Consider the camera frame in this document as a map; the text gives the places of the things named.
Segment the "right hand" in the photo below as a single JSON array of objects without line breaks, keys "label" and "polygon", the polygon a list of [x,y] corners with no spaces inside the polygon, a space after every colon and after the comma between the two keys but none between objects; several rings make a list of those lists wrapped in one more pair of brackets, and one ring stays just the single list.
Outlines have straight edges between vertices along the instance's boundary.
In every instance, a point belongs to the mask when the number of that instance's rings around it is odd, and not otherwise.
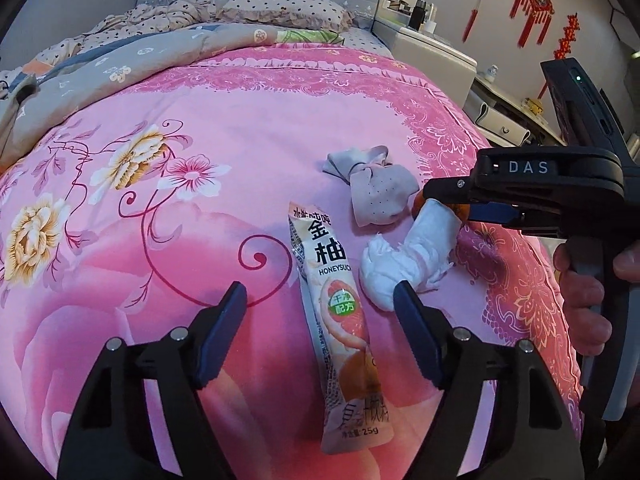
[{"label": "right hand", "polygon": [[603,301],[604,287],[596,278],[580,275],[570,268],[570,255],[565,244],[555,249],[553,263],[560,276],[570,342],[581,356],[597,356],[613,330],[608,320],[591,310]]}]

